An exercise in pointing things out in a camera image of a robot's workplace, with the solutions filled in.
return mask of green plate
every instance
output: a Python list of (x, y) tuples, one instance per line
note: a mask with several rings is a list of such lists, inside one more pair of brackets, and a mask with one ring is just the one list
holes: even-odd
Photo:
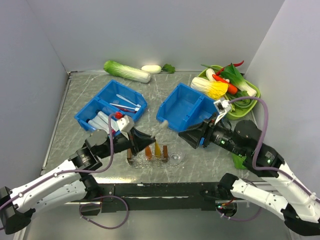
[[(220, 69), (222, 69), (222, 66), (219, 66), (219, 65), (211, 65), (211, 67), (214, 68), (214, 71), (219, 71)], [(198, 77), (205, 77), (206, 70), (207, 70), (207, 68), (205, 70), (203, 70), (198, 75)], [(260, 93), (259, 89), (255, 85), (253, 85), (252, 83), (248, 82), (247, 80), (246, 80), (246, 83), (256, 91), (256, 97), (260, 98), (261, 93)], [(254, 108), (254, 106), (257, 104), (257, 102), (258, 102), (257, 100), (254, 100), (254, 103), (249, 108), (244, 108), (244, 109), (237, 108), (236, 106), (234, 106), (234, 110), (229, 111), (226, 115), (226, 118), (229, 120), (237, 120), (239, 118), (244, 117)]]

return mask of white wall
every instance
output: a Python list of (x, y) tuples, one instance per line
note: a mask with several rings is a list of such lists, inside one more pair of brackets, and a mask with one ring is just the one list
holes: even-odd
[[(246, 74), (269, 108), (266, 142), (320, 197), (320, 1), (286, 0)], [(263, 123), (263, 108), (255, 108)]]
[(14, 188), (40, 174), (67, 74), (25, 0), (0, 1), (0, 32), (0, 187)]
[(107, 60), (179, 70), (245, 60), (284, 0), (27, 0), (67, 71)]

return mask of green vegetable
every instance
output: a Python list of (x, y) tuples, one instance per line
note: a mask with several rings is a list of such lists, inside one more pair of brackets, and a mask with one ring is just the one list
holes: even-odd
[(165, 71), (165, 72), (168, 72), (170, 74), (174, 74), (175, 71), (176, 71), (176, 68), (170, 64), (165, 64), (163, 67), (162, 67), (162, 71)]
[(142, 83), (148, 83), (150, 81), (150, 73), (140, 70), (135, 67), (122, 65), (116, 61), (106, 61), (103, 69), (116, 77), (123, 77), (125, 79), (130, 79)]
[[(240, 97), (249, 96), (247, 91), (238, 91), (235, 95), (231, 95), (229, 93), (226, 94), (230, 100), (237, 99)], [(251, 99), (244, 99), (241, 101), (236, 101), (233, 103), (238, 109), (248, 109), (254, 104), (254, 101)]]
[(236, 86), (241, 91), (247, 91), (249, 96), (256, 96), (256, 90), (254, 90), (247, 84), (247, 81), (244, 79), (244, 77), (233, 64), (226, 66), (224, 70), (220, 73), (220, 75), (225, 79), (229, 79), (230, 83)]

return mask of blue storage bin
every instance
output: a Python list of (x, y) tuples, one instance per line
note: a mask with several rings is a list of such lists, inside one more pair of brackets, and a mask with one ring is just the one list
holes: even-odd
[(181, 132), (199, 124), (217, 112), (214, 100), (191, 87), (179, 83), (160, 105), (156, 119), (167, 120), (169, 128)]
[[(117, 107), (110, 105), (110, 103), (115, 103), (131, 108), (135, 108), (134, 105), (118, 98), (116, 94), (120, 94), (126, 99), (130, 100), (135, 104), (141, 105), (139, 111), (136, 113), (126, 112), (118, 109)], [(132, 90), (131, 88), (122, 85), (121, 83), (111, 80), (100, 92), (89, 101), (75, 116), (74, 118), (78, 121), (80, 126), (86, 130), (93, 132), (95, 129), (87, 123), (87, 120), (92, 120), (96, 115), (97, 111), (102, 111), (107, 115), (115, 112), (121, 112), (124, 115), (132, 117), (136, 122), (147, 108), (147, 102), (142, 96), (142, 94)]]

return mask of plastic vegetable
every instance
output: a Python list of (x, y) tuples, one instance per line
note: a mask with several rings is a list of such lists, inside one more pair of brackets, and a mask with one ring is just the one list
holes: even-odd
[(163, 67), (162, 67), (162, 71), (164, 72), (168, 72), (170, 74), (174, 74), (175, 71), (176, 71), (176, 68), (170, 64), (165, 64)]
[(150, 74), (158, 74), (161, 72), (161, 66), (159, 65), (145, 65), (141, 70), (146, 71)]
[(212, 77), (218, 82), (222, 82), (222, 83), (228, 84), (228, 90), (227, 90), (228, 93), (236, 94), (238, 92), (238, 89), (235, 86), (233, 86), (231, 83), (229, 83), (226, 80), (224, 80), (222, 77), (219, 77), (219, 76), (214, 75), (214, 74), (212, 75)]
[(215, 71), (213, 71), (211, 68), (208, 68), (205, 71), (205, 75), (208, 78), (209, 82), (215, 82), (216, 80), (212, 77), (213, 75), (216, 75)]
[(197, 76), (192, 80), (190, 87), (206, 94), (214, 100), (220, 99), (228, 90), (228, 84), (226, 83), (220, 81), (208, 81)]
[(247, 81), (233, 64), (226, 66), (220, 75), (225, 79), (229, 79), (230, 83), (236, 86), (241, 91), (247, 91), (250, 97), (256, 96), (256, 90), (254, 90), (247, 84)]
[(148, 83), (151, 78), (149, 72), (135, 67), (122, 65), (116, 61), (111, 60), (105, 62), (103, 69), (113, 76), (122, 77), (142, 83)]
[[(236, 98), (240, 98), (240, 97), (245, 97), (245, 96), (249, 96), (247, 91), (238, 91), (235, 95), (231, 95), (229, 93), (226, 94), (227, 97), (232, 100), (232, 99), (236, 99)], [(236, 101), (233, 104), (238, 108), (238, 109), (248, 109), (252, 106), (252, 104), (254, 104), (255, 101), (250, 100), (250, 99), (245, 99), (242, 101)]]

